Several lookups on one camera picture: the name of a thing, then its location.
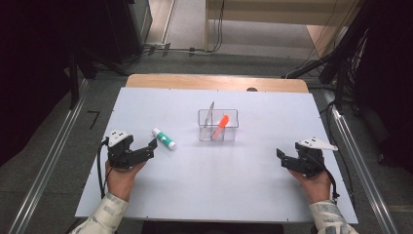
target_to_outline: white table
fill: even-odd
[[[235,108],[240,127],[235,141],[198,140],[197,113],[212,101]],[[229,222],[312,222],[298,182],[281,167],[276,149],[296,156],[294,142],[309,137],[327,141],[310,94],[124,88],[103,137],[111,130],[133,134],[131,149],[146,146],[160,128],[176,143],[159,143],[155,158],[139,172],[125,217],[149,220]],[[106,160],[102,149],[101,164]],[[338,206],[357,223],[335,158],[323,151],[334,175]],[[76,216],[88,216],[99,204],[94,163]]]

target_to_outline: clear plastic container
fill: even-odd
[[[208,109],[198,111],[198,125],[200,126],[200,141],[222,141],[235,140],[239,126],[238,110],[236,109],[213,109],[211,116],[206,122]],[[219,123],[225,115],[228,115],[228,124],[220,129]]]

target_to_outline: white sleeve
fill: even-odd
[[[310,205],[310,210],[319,234],[357,234],[333,202],[316,202]]]
[[[121,223],[129,203],[107,193],[94,214],[76,227],[71,234],[99,233],[112,234]]]

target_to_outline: metal rail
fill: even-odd
[[[172,0],[170,5],[170,10],[168,13],[167,25],[165,25],[164,33],[162,34],[162,43],[167,43],[167,38],[169,34],[170,23],[172,22],[173,13],[175,12],[176,0]]]
[[[91,81],[88,81],[86,79],[83,81],[80,87],[80,99],[74,106],[74,108],[69,110],[69,113],[67,114],[63,125],[61,126],[56,136],[56,140],[53,143],[42,168],[34,179],[33,184],[31,185],[21,204],[18,215],[16,216],[15,221],[13,222],[12,227],[9,230],[9,234],[24,233],[25,228],[27,227],[27,224],[31,219],[31,216],[33,215],[34,210],[36,209],[37,204],[40,201],[40,197],[42,196],[42,193],[46,188],[46,184],[49,181],[52,171],[55,168],[56,162],[60,156],[63,146],[66,143],[67,137],[69,136],[70,131],[72,130],[73,125],[82,108],[82,105],[85,102],[86,93],[89,89],[90,83]]]
[[[324,94],[328,102],[334,100],[332,93],[324,92]],[[397,234],[398,230],[370,171],[364,163],[361,153],[358,150],[356,141],[353,138],[349,126],[347,125],[345,116],[340,115],[340,113],[334,106],[332,112],[341,137],[343,138],[347,150],[349,151],[349,156],[352,159],[353,164],[355,165],[361,184],[364,187],[367,198],[370,201],[371,208],[373,209],[373,212],[377,217],[377,221],[379,222],[383,233]]]

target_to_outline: hand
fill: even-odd
[[[326,172],[307,178],[294,171],[288,171],[300,182],[310,204],[330,199],[331,181]]]
[[[136,174],[145,166],[146,162],[133,166],[131,169],[113,168],[110,172],[109,161],[106,161],[107,188],[116,197],[128,202],[134,185]]]

